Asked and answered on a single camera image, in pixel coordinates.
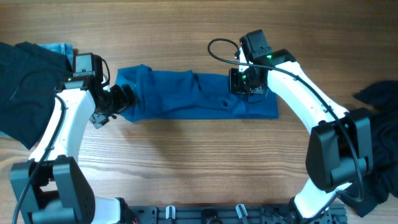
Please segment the blue polo shirt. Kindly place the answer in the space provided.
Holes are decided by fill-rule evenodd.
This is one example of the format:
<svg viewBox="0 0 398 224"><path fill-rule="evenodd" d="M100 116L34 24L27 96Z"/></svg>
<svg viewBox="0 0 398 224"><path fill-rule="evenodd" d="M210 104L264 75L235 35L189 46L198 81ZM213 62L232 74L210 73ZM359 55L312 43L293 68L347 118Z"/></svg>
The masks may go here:
<svg viewBox="0 0 398 224"><path fill-rule="evenodd" d="M122 113L143 119L277 119L272 91L245 100L228 89L228 77L211 73L153 70L141 64L120 68L116 84L128 84L137 103Z"/></svg>

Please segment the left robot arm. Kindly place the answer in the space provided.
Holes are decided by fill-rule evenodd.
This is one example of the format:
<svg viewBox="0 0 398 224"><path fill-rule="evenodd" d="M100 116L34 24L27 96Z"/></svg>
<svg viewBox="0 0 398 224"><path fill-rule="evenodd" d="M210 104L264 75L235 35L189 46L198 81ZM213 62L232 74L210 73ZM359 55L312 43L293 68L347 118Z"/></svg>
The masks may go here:
<svg viewBox="0 0 398 224"><path fill-rule="evenodd" d="M123 198L95 196L78 166L87 122L99 129L137 103L128 84L109 86L108 71L99 55L78 54L74 72L49 92L55 104L44 135L29 160L11 168L13 223L138 223Z"/></svg>

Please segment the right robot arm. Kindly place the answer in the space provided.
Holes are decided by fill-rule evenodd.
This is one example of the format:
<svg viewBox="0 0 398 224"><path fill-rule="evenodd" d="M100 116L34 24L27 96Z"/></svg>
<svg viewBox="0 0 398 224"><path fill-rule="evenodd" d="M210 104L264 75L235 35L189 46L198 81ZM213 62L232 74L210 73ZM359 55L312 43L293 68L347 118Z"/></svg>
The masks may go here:
<svg viewBox="0 0 398 224"><path fill-rule="evenodd" d="M370 112L347 110L312 82L286 49L273 51L262 30L236 44L237 68L229 71L229 90L250 96L267 90L281 97L306 127L309 176L289 203L288 223L311 223L330 214L340 196L364 198L363 180L373 170Z"/></svg>

